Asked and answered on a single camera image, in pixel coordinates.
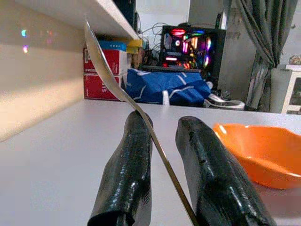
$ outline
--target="white shelf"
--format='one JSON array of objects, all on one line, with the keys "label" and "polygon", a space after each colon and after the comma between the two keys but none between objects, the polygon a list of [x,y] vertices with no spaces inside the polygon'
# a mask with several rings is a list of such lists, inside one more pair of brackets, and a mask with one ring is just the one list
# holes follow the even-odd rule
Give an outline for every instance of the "white shelf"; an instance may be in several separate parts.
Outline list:
[{"label": "white shelf", "polygon": [[16,0],[35,11],[83,29],[84,19],[94,32],[127,39],[138,39],[128,21],[112,0]]},{"label": "white shelf", "polygon": [[[184,167],[174,140],[180,117],[196,116],[210,127],[215,123],[242,123],[301,132],[298,115],[141,107],[151,117],[187,197]],[[87,225],[103,169],[121,140],[132,110],[126,103],[83,100],[0,143],[0,166],[4,166],[0,173],[0,225]],[[150,226],[191,225],[154,145],[151,185]],[[301,225],[301,189],[255,188],[278,226]]]}]

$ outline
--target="blue fabric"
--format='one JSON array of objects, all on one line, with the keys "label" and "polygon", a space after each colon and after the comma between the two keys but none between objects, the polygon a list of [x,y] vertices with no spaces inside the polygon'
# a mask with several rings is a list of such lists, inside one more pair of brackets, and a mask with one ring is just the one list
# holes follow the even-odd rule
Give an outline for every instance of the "blue fabric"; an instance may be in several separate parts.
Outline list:
[{"label": "blue fabric", "polygon": [[171,105],[203,104],[210,94],[199,73],[128,70],[127,93],[136,102],[162,104],[164,90],[168,91]]}]

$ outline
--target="metal spoon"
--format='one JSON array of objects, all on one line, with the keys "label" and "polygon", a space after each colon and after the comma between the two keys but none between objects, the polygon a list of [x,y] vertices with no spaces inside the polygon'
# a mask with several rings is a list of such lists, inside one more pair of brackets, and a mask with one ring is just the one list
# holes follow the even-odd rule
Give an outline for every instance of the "metal spoon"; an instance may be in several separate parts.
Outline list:
[{"label": "metal spoon", "polygon": [[196,216],[185,196],[185,193],[174,173],[173,168],[171,167],[163,148],[158,141],[158,138],[155,134],[155,131],[153,127],[151,126],[151,123],[149,122],[145,112],[142,110],[142,108],[136,104],[136,102],[122,89],[118,86],[114,79],[114,75],[108,65],[108,62],[104,56],[104,53],[95,37],[95,34],[90,28],[89,22],[86,20],[85,22],[85,37],[86,37],[86,44],[88,48],[88,52],[90,55],[90,58],[93,62],[93,65],[101,78],[101,80],[104,82],[104,84],[107,86],[107,88],[121,101],[126,101],[128,104],[130,104],[135,110],[139,112],[143,120],[145,121],[145,124],[150,132],[150,135],[152,137],[152,140],[155,143],[155,146],[159,152],[159,155],[167,169],[167,172],[175,186],[175,189],[177,190],[177,193],[183,203],[184,208],[186,209],[187,214],[190,217],[190,220],[194,226],[198,226],[198,221],[196,219]]}]

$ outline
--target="cardboard box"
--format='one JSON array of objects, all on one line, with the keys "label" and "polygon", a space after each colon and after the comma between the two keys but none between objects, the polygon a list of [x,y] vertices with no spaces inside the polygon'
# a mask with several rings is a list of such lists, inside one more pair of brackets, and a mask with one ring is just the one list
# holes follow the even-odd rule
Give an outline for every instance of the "cardboard box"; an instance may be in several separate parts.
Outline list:
[{"label": "cardboard box", "polygon": [[[127,53],[121,50],[103,49],[103,53],[114,75],[127,72]],[[97,74],[90,59],[88,50],[84,49],[84,73]]]},{"label": "cardboard box", "polygon": [[[122,75],[114,76],[119,87],[122,85]],[[105,86],[97,74],[84,74],[85,99],[118,100]]]}]

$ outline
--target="white table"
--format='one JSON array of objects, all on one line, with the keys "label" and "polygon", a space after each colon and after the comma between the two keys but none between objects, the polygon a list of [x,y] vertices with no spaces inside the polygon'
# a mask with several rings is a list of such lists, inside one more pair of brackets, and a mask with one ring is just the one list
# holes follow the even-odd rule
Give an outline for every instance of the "white table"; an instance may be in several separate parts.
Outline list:
[{"label": "white table", "polygon": [[[180,117],[192,115],[210,127],[242,123],[286,127],[301,133],[301,117],[193,107],[142,105],[189,197],[175,145]],[[126,103],[83,100],[0,143],[0,226],[84,226],[104,166],[120,142],[132,109]],[[153,148],[151,226],[190,226],[190,221]],[[256,185],[279,226],[301,225],[301,189]]]}]

